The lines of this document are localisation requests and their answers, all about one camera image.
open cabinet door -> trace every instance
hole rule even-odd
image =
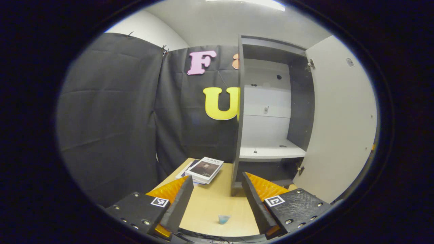
[[[377,129],[373,87],[360,62],[336,37],[306,50],[315,90],[312,135],[294,178],[299,188],[335,200],[368,159]]]
[[[235,136],[235,152],[233,155],[233,168],[232,168],[232,183],[231,183],[231,196],[234,196],[239,189],[241,189],[241,182],[236,182],[238,163],[240,160],[240,149],[241,149],[241,135],[243,132],[243,114],[244,114],[244,83],[241,82],[244,79],[244,53],[243,53],[243,41],[241,35],[238,35],[238,56],[235,56],[234,62],[238,62],[238,86],[240,88],[240,93],[238,96],[238,113],[237,122],[238,129]]]

wooden table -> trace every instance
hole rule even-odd
[[[193,160],[194,158],[188,158],[155,188],[175,180],[175,176]],[[236,196],[230,196],[232,166],[230,163],[224,163],[210,184],[194,187],[180,228],[226,237],[259,234],[255,217],[244,192],[240,191]],[[290,185],[289,190],[293,189],[297,187]],[[232,217],[227,223],[219,224],[218,215],[231,215]]]

black curtain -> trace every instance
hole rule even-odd
[[[162,179],[153,112],[163,52],[105,33],[70,66],[59,97],[59,147],[72,177],[97,204],[148,192]]]
[[[206,72],[187,75],[191,52],[211,51]],[[210,157],[232,162],[236,148],[237,119],[215,120],[205,112],[207,87],[220,87],[219,109],[229,109],[228,87],[239,87],[238,70],[232,67],[236,46],[199,46],[170,51],[164,56],[155,100],[158,159],[167,173],[188,157]]]

blue plastic cup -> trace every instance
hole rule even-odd
[[[229,220],[230,217],[231,217],[231,215],[219,215],[218,216],[218,222],[220,224],[225,224]]]

cabinet shelf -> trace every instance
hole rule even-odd
[[[291,179],[271,181],[271,182],[276,184],[276,185],[280,185],[280,186],[293,185],[294,184],[294,182]],[[243,189],[243,186],[242,186],[240,181],[236,181],[233,183],[232,188],[233,189]]]
[[[240,161],[247,161],[249,159],[301,158],[305,155],[306,152],[303,149],[286,139],[241,142],[240,148]]]

